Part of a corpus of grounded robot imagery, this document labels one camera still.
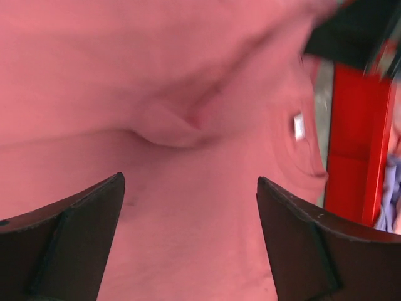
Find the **pink fabric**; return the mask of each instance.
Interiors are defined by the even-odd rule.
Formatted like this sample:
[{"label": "pink fabric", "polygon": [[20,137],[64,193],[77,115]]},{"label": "pink fabric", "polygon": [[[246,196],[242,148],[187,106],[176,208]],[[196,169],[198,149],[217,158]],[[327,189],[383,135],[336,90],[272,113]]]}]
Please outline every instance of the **pink fabric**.
[{"label": "pink fabric", "polygon": [[99,301],[274,300],[256,181],[322,192],[299,54],[331,1],[0,7],[0,219],[122,171]]}]

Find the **black object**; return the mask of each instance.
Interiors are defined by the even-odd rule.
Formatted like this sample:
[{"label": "black object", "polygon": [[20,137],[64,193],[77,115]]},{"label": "black object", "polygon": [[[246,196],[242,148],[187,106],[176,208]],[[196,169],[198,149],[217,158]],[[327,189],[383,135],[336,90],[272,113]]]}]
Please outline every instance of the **black object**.
[{"label": "black object", "polygon": [[401,300],[401,236],[347,221],[259,178],[279,301]]},{"label": "black object", "polygon": [[0,221],[0,300],[95,301],[122,207],[121,173]]},{"label": "black object", "polygon": [[386,57],[393,62],[382,74],[393,78],[400,68],[400,18],[400,0],[356,0],[312,32],[305,53],[370,72],[395,39],[398,48]]}]

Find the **garment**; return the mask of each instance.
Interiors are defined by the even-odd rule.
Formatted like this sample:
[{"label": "garment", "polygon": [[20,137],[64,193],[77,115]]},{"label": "garment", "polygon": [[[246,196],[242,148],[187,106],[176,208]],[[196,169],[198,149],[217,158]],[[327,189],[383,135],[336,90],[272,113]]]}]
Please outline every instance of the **garment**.
[{"label": "garment", "polygon": [[0,7],[0,219],[121,171],[99,301],[274,300],[256,182],[323,190],[299,54],[332,1]]},{"label": "garment", "polygon": [[401,159],[388,155],[384,175],[384,189],[382,196],[382,207],[375,228],[393,233],[393,224],[397,217],[397,202],[401,197]]}]

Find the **purple cloth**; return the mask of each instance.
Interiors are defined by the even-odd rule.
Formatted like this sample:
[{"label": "purple cloth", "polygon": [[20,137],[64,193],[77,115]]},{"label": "purple cloth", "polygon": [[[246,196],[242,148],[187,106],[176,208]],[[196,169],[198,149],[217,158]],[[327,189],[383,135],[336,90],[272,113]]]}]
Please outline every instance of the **purple cloth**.
[{"label": "purple cloth", "polygon": [[401,158],[388,155],[384,174],[382,208],[375,229],[393,233],[393,224],[397,217],[397,203],[401,197]]}]

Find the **clothing label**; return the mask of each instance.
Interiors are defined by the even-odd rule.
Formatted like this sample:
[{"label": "clothing label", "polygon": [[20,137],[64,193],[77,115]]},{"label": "clothing label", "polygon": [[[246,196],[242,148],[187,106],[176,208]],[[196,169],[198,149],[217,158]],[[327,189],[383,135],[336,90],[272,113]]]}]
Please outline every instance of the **clothing label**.
[{"label": "clothing label", "polygon": [[305,126],[303,123],[303,114],[294,117],[295,139],[297,141],[305,138]]}]

